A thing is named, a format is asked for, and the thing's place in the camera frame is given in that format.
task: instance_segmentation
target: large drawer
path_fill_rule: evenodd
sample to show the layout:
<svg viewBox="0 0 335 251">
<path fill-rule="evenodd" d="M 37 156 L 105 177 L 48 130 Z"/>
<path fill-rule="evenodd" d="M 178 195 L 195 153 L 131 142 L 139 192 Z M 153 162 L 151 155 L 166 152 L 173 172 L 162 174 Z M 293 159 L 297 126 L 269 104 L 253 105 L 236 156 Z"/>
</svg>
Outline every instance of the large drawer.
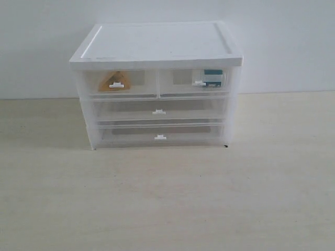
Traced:
<svg viewBox="0 0 335 251">
<path fill-rule="evenodd" d="M 224 126 L 97 129 L 98 146 L 222 142 Z"/>
<path fill-rule="evenodd" d="M 92 126 L 105 126 L 112 121 L 220 119 L 227 116 L 229 98 L 203 100 L 150 101 L 81 101 L 84 115 Z"/>
</svg>

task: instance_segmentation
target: drawer handle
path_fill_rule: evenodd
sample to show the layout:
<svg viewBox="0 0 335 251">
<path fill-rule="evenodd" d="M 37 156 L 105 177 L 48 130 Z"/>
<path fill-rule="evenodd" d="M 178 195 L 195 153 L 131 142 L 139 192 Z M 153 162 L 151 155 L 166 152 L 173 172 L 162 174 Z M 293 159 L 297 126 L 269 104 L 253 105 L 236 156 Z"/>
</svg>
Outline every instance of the drawer handle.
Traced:
<svg viewBox="0 0 335 251">
<path fill-rule="evenodd" d="M 109 88 L 124 88 L 124 85 L 121 82 L 114 82 L 112 85 L 109 85 Z"/>
<path fill-rule="evenodd" d="M 193 86 L 206 86 L 206 82 L 203 81 L 195 81 L 192 83 Z"/>
<path fill-rule="evenodd" d="M 155 140 L 166 140 L 164 134 L 157 134 L 157 137 L 154 137 Z"/>
<path fill-rule="evenodd" d="M 162 109 L 156 109 L 156 111 L 152 112 L 153 115 L 165 115 L 166 111 L 163 111 Z"/>
</svg>

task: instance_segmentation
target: small drawer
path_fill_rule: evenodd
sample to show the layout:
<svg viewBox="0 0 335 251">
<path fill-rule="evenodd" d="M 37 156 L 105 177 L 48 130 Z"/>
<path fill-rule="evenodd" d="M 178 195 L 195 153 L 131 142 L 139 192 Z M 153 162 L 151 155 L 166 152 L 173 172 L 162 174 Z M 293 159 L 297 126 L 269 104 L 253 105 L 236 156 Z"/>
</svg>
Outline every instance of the small drawer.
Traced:
<svg viewBox="0 0 335 251">
<path fill-rule="evenodd" d="M 230 69 L 160 70 L 160 98 L 227 96 Z"/>
<path fill-rule="evenodd" d="M 156 71 L 84 71 L 77 74 L 77 87 L 81 98 L 157 97 Z"/>
<path fill-rule="evenodd" d="M 106 125 L 110 121 L 222 119 L 226 117 L 229 98 L 203 100 L 151 101 L 81 101 L 84 113 L 93 114 L 90 121 Z"/>
<path fill-rule="evenodd" d="M 222 141 L 223 126 L 99 129 L 99 146 Z"/>
</svg>

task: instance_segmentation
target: orange triangular object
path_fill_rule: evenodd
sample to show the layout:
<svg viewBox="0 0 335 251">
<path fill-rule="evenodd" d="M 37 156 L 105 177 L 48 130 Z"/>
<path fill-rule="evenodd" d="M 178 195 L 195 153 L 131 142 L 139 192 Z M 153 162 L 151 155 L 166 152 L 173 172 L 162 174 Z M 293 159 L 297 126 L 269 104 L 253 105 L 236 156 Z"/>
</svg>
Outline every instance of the orange triangular object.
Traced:
<svg viewBox="0 0 335 251">
<path fill-rule="evenodd" d="M 110 85 L 112 85 L 113 83 L 121 83 L 124 86 L 112 88 L 110 87 Z M 128 89 L 130 89 L 130 79 L 126 72 L 110 72 L 99 84 L 99 92 L 113 92 L 115 90 Z"/>
</svg>

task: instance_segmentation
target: beige table surface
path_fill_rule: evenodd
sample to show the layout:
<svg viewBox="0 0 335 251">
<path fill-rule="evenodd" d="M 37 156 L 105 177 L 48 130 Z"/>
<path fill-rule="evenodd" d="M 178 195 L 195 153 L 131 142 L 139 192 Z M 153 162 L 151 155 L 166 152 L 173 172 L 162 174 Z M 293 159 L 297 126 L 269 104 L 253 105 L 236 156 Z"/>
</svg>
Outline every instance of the beige table surface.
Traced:
<svg viewBox="0 0 335 251">
<path fill-rule="evenodd" d="M 0 250 L 334 250 L 335 92 L 240 95 L 230 148 L 91 151 L 77 99 L 0 101 Z"/>
</svg>

